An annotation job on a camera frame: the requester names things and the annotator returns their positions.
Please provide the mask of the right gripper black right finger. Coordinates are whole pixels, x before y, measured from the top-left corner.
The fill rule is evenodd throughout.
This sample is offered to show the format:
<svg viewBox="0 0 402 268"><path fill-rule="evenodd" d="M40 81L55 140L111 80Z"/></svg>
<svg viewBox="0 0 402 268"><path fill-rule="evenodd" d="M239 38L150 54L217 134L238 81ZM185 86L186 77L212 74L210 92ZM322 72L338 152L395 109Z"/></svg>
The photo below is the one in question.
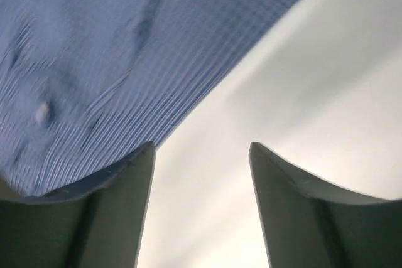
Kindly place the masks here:
<svg viewBox="0 0 402 268"><path fill-rule="evenodd" d="M400 267L401 201L329 183L258 142L249 161L271 267Z"/></svg>

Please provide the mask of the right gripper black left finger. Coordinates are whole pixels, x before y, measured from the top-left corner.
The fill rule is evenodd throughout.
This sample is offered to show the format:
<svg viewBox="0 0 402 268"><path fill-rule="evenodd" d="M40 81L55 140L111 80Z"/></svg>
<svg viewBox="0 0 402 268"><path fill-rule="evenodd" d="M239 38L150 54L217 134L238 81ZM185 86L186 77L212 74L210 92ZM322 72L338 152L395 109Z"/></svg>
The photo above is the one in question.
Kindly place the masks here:
<svg viewBox="0 0 402 268"><path fill-rule="evenodd" d="M135 267L155 163L147 142L46 195L1 200L2 267Z"/></svg>

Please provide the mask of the blue checkered long sleeve shirt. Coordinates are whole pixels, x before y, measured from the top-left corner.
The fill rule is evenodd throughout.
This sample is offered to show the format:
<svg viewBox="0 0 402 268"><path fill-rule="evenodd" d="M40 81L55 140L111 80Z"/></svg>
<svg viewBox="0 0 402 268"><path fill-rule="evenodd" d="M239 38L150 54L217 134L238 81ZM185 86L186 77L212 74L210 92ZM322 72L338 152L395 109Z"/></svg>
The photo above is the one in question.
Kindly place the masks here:
<svg viewBox="0 0 402 268"><path fill-rule="evenodd" d="M297 0L1 0L1 176L40 196L161 143Z"/></svg>

